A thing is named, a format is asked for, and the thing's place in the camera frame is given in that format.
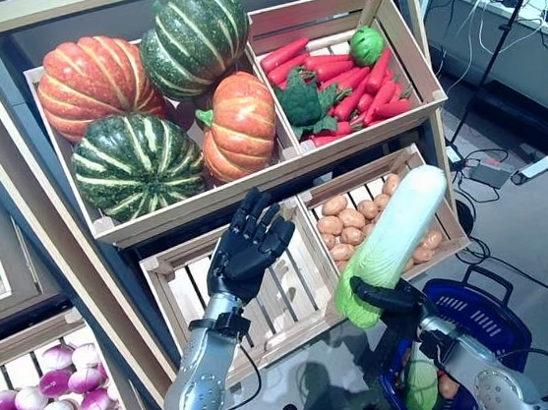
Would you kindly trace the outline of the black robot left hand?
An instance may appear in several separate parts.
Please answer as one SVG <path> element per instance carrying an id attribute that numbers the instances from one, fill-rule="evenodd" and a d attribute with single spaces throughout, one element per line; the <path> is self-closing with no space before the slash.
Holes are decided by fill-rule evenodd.
<path id="1" fill-rule="evenodd" d="M 285 252 L 295 223 L 279 215 L 280 205 L 252 188 L 233 213 L 213 251 L 208 293 L 228 293 L 250 303 L 261 289 L 265 271 Z"/>

